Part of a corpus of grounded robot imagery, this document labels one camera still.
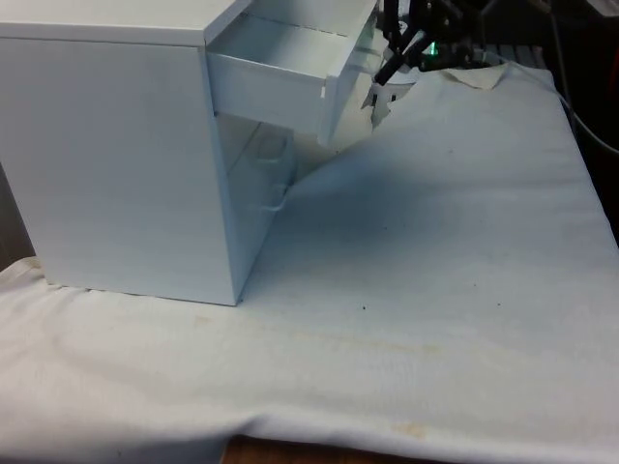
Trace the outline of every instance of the cabinet side panel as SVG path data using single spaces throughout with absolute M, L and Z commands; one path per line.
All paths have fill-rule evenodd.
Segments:
M 202 53 L 0 40 L 0 160 L 50 281 L 234 304 Z

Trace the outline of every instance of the black cable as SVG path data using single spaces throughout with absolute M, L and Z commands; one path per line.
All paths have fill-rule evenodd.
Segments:
M 572 95 L 570 94 L 570 87 L 568 85 L 568 76 L 565 71 L 565 61 L 563 58 L 563 47 L 561 46 L 561 37 L 559 36 L 559 26 L 557 25 L 557 19 L 554 16 L 554 10 L 552 9 L 552 3 L 550 3 L 550 25 L 552 26 L 552 36 L 554 38 L 554 46 L 557 51 L 557 58 L 559 61 L 559 72 L 561 73 L 561 82 L 563 85 L 563 93 L 565 99 L 568 102 L 568 112 L 570 114 L 570 125 L 572 126 L 572 132 L 576 135 L 576 121 L 574 115 L 574 106 L 572 105 Z

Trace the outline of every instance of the cable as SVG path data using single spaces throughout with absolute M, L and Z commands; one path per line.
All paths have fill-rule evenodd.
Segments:
M 554 37 L 554 47 L 557 50 L 557 58 L 559 59 L 559 72 L 561 73 L 561 82 L 563 84 L 563 92 L 565 92 L 565 98 L 568 101 L 568 108 L 570 113 L 570 125 L 572 126 L 572 132 L 576 134 L 576 122 L 574 117 L 574 106 L 572 105 L 572 96 L 570 94 L 570 87 L 568 86 L 568 76 L 565 72 L 565 61 L 563 59 L 563 46 L 561 46 L 561 38 L 559 37 L 559 26 L 557 25 L 557 18 L 553 13 L 550 13 L 550 24 L 552 25 L 552 36 Z
M 608 150 L 611 154 L 619 157 L 619 149 L 608 145 L 601 138 L 599 138 L 591 129 L 589 129 L 589 127 L 584 123 L 584 121 L 582 121 L 582 119 L 580 119 L 580 116 L 578 116 L 575 113 L 575 111 L 573 111 L 573 109 L 570 106 L 570 103 L 565 99 L 565 97 L 563 97 L 551 84 L 547 83 L 546 81 L 541 79 L 539 76 L 535 75 L 533 72 L 531 72 L 531 70 L 529 70 L 525 66 L 520 65 L 520 63 L 517 63 L 516 61 L 508 60 L 507 58 L 502 57 L 498 53 L 494 53 L 494 52 L 488 51 L 488 50 L 480 50 L 480 49 L 478 49 L 476 51 L 478 53 L 484 53 L 485 55 L 489 55 L 489 56 L 491 56 L 491 57 L 493 57 L 493 58 L 495 58 L 495 59 L 497 59 L 497 60 L 499 60 L 499 61 L 501 61 L 503 63 L 507 63 L 507 64 L 510 64 L 510 65 L 518 68 L 522 73 L 526 74 L 527 76 L 531 77 L 533 80 L 535 80 L 538 83 L 542 84 L 550 92 L 556 94 L 557 97 L 559 97 L 559 100 L 561 100 L 561 103 L 563 103 L 569 110 L 572 111 L 572 113 L 574 114 L 574 119 L 580 125 L 580 127 L 585 132 L 587 132 L 587 134 L 593 140 L 595 140 L 600 146 L 602 146 L 603 148 Z

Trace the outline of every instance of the drawer handle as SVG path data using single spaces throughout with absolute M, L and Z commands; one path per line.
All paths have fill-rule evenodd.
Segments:
M 288 189 L 290 189 L 290 186 L 287 186 L 286 184 L 278 184 L 274 186 L 274 189 L 281 190 L 281 202 L 279 203 L 279 205 L 263 206 L 262 211 L 266 211 L 269 213 L 278 213 L 279 211 L 283 210 L 283 208 L 285 208 L 288 201 Z
M 256 161 L 260 164 L 280 164 L 286 158 L 288 137 L 265 137 L 258 146 Z M 279 153 L 276 158 L 265 157 L 265 154 Z

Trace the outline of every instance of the wrinkled fabric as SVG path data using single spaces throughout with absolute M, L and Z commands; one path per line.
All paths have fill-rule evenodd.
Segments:
M 617 462 L 619 253 L 559 100 L 433 72 L 392 109 L 290 191 L 236 308 L 0 274 L 0 456 Z

